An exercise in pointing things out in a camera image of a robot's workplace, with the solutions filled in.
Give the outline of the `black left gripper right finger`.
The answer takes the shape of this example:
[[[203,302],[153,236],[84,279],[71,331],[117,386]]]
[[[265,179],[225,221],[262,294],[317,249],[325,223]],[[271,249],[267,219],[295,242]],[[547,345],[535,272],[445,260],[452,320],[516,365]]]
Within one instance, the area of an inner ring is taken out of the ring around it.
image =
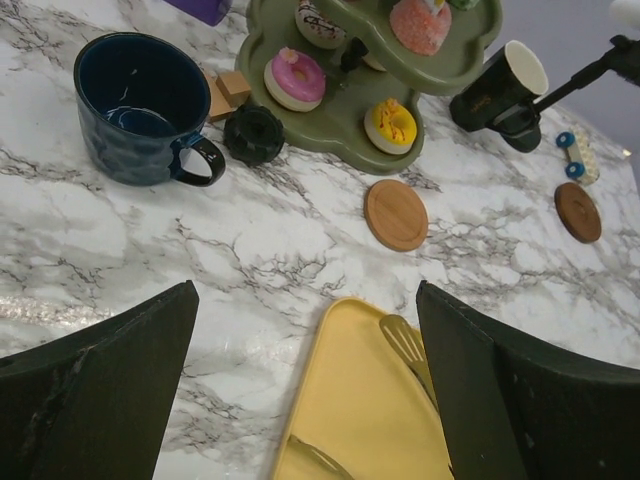
[[[638,478],[638,370],[540,340],[427,281],[416,306],[455,478]]]

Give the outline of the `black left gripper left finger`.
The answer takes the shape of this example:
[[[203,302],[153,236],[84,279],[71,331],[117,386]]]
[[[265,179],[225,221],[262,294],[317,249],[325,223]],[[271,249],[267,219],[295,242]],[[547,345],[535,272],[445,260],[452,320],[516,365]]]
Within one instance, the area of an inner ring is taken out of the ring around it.
[[[2,358],[2,478],[152,478],[198,305],[186,281]]]

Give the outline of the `metal serving tongs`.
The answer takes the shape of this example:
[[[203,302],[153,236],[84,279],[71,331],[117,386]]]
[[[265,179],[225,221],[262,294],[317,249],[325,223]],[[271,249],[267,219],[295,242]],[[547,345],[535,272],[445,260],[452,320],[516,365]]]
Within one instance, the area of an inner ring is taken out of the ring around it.
[[[379,328],[390,347],[420,383],[431,405],[436,411],[439,411],[427,356],[420,335],[399,315],[387,315],[381,318],[379,320]],[[296,435],[289,435],[288,444],[337,478],[354,479],[354,476],[337,460],[316,446],[304,442]]]

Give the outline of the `yellow serving tray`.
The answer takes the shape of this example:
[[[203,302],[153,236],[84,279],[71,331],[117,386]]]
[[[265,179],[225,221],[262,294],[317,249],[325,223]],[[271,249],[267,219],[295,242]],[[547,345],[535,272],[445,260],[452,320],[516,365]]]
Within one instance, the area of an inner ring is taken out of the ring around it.
[[[449,479],[439,415],[385,339],[385,311],[355,297],[319,323],[271,476],[334,479],[311,445],[355,479]]]

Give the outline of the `dark wooden coaster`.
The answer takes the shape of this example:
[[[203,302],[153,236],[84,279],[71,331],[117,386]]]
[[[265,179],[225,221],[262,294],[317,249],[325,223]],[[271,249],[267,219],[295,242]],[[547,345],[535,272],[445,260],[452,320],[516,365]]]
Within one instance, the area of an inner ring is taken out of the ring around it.
[[[566,230],[579,242],[600,239],[602,225],[599,212],[588,193],[576,183],[559,185],[554,192],[557,214]]]

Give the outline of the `yellow frosted donut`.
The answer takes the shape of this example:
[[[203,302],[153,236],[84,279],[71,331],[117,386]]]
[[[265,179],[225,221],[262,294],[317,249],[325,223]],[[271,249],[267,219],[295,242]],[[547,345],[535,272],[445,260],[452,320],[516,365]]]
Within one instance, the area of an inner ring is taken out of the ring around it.
[[[387,154],[408,153],[417,138],[414,116],[395,98],[369,108],[363,124],[371,143]]]

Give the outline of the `dark blue mug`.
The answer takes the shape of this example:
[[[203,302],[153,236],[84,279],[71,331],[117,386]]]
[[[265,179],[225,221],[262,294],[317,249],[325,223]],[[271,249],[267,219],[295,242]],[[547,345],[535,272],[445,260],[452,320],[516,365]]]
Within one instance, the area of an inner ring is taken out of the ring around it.
[[[202,134],[208,83],[177,47],[142,33],[106,34],[79,52],[73,80],[89,157],[111,179],[208,187],[224,174],[224,155]]]

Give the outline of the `black cream mug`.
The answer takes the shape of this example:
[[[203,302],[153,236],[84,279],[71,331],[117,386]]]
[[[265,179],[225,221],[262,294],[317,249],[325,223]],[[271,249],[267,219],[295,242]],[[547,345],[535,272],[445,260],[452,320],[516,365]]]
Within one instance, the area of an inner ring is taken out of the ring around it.
[[[548,88],[546,72],[535,53],[511,40],[484,63],[476,80],[453,97],[449,111],[461,129],[491,130],[515,150],[529,153],[541,141],[540,114],[534,101]]]

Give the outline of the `green tiered cake stand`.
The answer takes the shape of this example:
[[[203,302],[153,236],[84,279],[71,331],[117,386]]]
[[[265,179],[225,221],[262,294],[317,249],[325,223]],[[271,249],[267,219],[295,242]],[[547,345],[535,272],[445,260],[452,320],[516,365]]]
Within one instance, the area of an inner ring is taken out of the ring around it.
[[[366,111],[395,98],[414,116],[421,117],[421,94],[451,96],[477,78],[485,49],[498,36],[503,19],[498,1],[481,1],[474,8],[452,12],[452,26],[440,50],[421,56],[406,49],[393,34],[391,1],[319,1],[319,10],[342,27],[349,39],[359,39],[385,70],[358,65],[340,68],[347,45],[335,51],[309,43],[295,25],[294,1],[252,1],[246,17],[249,35],[236,57],[236,66],[248,81],[254,104],[269,109],[283,124],[286,141],[300,149],[332,153],[352,167],[376,175],[407,168],[420,156],[424,139],[418,137],[404,155],[388,155],[376,148],[364,130]],[[267,91],[263,73],[283,47],[309,55],[325,72],[326,94],[309,113],[282,107]]]

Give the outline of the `black lamp white bulb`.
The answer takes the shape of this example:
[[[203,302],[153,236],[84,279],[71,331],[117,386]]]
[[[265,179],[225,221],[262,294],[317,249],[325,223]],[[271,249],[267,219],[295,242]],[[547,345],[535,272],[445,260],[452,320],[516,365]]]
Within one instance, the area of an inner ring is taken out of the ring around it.
[[[639,2],[612,1],[609,13],[613,19],[639,30]],[[598,80],[608,71],[613,71],[632,85],[639,85],[639,40],[631,40],[618,34],[610,39],[612,48],[600,59],[588,64],[575,73],[568,82],[546,95],[532,106],[536,114],[559,102],[576,90],[580,90]]]

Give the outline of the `pink frosted donut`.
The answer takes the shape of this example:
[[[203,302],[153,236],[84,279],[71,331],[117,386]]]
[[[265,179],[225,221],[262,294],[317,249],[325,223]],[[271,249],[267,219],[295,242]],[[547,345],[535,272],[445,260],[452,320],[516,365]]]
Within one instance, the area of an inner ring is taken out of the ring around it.
[[[267,62],[263,72],[265,87],[282,107],[306,113],[317,108],[326,92],[326,76],[309,55],[283,47]]]

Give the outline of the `pink snowball cake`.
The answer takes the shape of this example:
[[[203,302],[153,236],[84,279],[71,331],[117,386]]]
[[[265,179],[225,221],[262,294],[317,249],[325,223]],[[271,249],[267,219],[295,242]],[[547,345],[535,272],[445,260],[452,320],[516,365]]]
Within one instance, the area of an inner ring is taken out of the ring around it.
[[[404,47],[433,56],[450,31],[452,14],[446,1],[401,0],[392,8],[389,22]]]

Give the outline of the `white sprinkled donut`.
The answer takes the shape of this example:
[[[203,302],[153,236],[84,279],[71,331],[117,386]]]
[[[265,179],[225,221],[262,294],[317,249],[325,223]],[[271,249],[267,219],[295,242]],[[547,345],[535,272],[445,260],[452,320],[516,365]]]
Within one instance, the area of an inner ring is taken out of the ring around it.
[[[301,35],[320,49],[335,50],[346,39],[346,32],[325,17],[312,1],[300,0],[294,17]]]

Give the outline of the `green snowball cake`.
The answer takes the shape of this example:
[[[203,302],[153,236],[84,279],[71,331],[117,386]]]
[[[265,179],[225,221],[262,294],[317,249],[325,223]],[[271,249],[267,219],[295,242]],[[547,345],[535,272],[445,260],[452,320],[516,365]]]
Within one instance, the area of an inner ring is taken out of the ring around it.
[[[447,2],[455,9],[469,11],[476,7],[479,0],[447,0]]]

